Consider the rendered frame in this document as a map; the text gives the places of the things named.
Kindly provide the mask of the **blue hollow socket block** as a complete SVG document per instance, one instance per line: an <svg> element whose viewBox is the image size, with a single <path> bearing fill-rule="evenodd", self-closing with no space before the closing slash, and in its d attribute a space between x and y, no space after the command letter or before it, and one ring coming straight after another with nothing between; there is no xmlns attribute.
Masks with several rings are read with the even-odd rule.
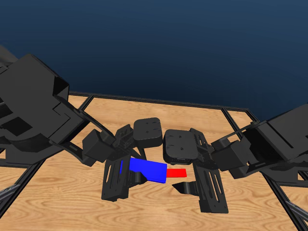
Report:
<svg viewBox="0 0 308 231"><path fill-rule="evenodd" d="M148 181L165 183L167 178L167 164L130 158L129 170L142 173Z"/></svg>

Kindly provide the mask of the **thin red peg bar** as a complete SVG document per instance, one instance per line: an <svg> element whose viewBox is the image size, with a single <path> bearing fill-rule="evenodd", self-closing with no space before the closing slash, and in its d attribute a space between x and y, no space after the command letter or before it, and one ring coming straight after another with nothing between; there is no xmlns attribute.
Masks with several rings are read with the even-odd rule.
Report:
<svg viewBox="0 0 308 231"><path fill-rule="evenodd" d="M185 178L187 177L186 169L181 168L181 169L167 169L166 173L167 178Z"/></svg>

